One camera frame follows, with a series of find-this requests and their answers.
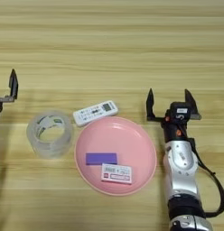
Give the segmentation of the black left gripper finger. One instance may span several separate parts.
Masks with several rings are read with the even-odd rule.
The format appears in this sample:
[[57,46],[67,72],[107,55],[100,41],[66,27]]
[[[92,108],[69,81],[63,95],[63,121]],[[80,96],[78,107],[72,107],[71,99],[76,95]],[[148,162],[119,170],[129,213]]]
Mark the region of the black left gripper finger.
[[19,83],[18,83],[18,79],[17,79],[16,72],[14,69],[12,69],[11,74],[10,74],[9,88],[10,88],[10,95],[0,97],[1,103],[14,102],[17,99]]

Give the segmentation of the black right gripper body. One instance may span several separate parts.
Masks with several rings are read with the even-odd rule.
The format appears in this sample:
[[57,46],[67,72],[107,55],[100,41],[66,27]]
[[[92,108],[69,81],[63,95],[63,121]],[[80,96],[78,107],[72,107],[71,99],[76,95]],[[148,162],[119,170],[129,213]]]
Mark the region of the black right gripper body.
[[187,122],[186,121],[170,121],[164,119],[162,121],[164,140],[168,143],[171,141],[187,141]]

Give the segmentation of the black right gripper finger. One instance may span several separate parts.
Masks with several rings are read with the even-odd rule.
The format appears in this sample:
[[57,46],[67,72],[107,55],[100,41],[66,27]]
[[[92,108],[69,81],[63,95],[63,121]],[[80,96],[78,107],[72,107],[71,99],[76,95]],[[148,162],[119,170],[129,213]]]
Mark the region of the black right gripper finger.
[[196,101],[193,98],[191,92],[188,89],[184,90],[185,93],[185,101],[190,105],[191,108],[191,119],[192,120],[201,120],[201,114],[196,105]]
[[148,121],[162,122],[163,118],[158,117],[154,114],[153,107],[154,107],[154,94],[153,91],[150,89],[146,99],[146,118]]

